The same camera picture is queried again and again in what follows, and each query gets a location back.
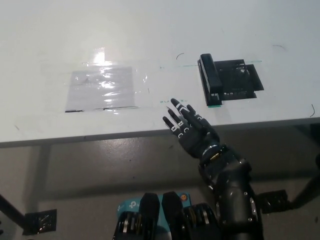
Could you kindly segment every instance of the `robotic hand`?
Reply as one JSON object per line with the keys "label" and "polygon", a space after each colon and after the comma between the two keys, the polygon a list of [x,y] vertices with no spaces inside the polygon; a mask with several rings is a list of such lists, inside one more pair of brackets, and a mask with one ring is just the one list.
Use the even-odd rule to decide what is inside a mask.
{"label": "robotic hand", "polygon": [[190,106],[176,99],[171,103],[182,115],[172,109],[164,122],[192,157],[200,160],[199,172],[212,190],[216,202],[216,217],[223,239],[262,240],[261,214],[256,195],[250,186],[250,164],[225,144],[212,126]]}

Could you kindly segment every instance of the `clear plastic sheet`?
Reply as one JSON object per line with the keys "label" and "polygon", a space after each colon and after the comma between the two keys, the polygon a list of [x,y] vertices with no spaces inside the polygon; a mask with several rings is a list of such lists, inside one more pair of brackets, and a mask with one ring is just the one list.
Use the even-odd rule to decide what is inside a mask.
{"label": "clear plastic sheet", "polygon": [[97,49],[90,62],[72,72],[67,113],[145,106],[139,99],[148,99],[150,66],[141,61],[106,61],[103,51]]}

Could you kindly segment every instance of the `floor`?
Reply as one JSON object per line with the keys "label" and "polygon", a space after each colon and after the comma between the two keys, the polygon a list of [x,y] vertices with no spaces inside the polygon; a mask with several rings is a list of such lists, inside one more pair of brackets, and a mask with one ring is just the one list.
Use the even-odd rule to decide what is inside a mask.
{"label": "floor", "polygon": [[[251,163],[256,193],[286,189],[293,199],[317,173],[320,153],[296,127],[219,132]],[[116,209],[145,192],[189,192],[212,203],[198,161],[173,136],[0,149],[1,194],[22,212],[57,209],[57,231],[32,237],[0,214],[0,240],[111,240]],[[318,240],[320,197],[304,207],[263,216],[266,240]]]}

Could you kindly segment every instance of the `white table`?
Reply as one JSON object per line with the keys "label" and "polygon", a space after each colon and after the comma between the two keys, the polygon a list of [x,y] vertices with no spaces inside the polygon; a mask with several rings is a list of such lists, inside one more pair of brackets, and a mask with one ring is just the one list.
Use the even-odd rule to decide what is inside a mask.
{"label": "white table", "polygon": [[[2,3],[0,145],[169,133],[172,97],[218,128],[319,122],[319,10],[316,0]],[[204,53],[253,63],[264,91],[208,108],[196,66]],[[138,108],[65,113],[72,72],[92,62],[137,70]]]}

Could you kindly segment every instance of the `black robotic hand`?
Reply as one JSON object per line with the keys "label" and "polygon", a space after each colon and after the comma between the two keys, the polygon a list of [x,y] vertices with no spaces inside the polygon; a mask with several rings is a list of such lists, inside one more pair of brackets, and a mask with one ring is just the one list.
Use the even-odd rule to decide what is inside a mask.
{"label": "black robotic hand", "polygon": [[163,120],[185,151],[200,160],[199,172],[213,192],[223,239],[262,240],[261,215],[250,186],[249,162],[225,144],[220,144],[213,127],[190,105],[184,107],[174,98],[171,103],[183,118],[169,109],[178,127],[165,116]]}
{"label": "black robotic hand", "polygon": [[179,117],[172,109],[168,109],[177,127],[167,117],[164,116],[162,119],[179,138],[181,146],[187,153],[201,159],[205,154],[218,152],[221,149],[219,136],[207,120],[198,115],[190,105],[185,107],[174,98],[171,99],[171,103],[181,114]]}

